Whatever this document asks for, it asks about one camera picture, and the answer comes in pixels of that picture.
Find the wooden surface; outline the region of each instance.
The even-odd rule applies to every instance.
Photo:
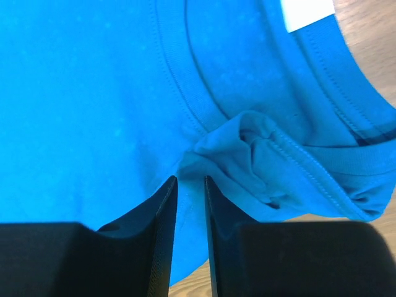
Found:
[[[396,107],[396,1],[334,0],[346,43],[377,91]],[[306,215],[294,220],[328,220]],[[396,193],[385,214],[372,223],[396,255]],[[209,263],[170,289],[170,297],[212,296]]]

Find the white tag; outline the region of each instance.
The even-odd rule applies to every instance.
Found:
[[[280,0],[280,2],[289,33],[335,13],[332,0]]]

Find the blue shirt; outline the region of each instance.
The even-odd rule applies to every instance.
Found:
[[[97,229],[175,174],[172,285],[207,259],[207,174],[262,222],[389,203],[396,110],[334,16],[287,33],[278,0],[40,0],[0,20],[2,222]]]

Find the blue fabric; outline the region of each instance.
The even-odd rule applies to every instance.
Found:
[[[97,229],[171,174],[171,284],[207,259],[203,177],[263,222],[370,221],[396,183],[396,110],[334,16],[278,0],[0,2],[0,221]]]

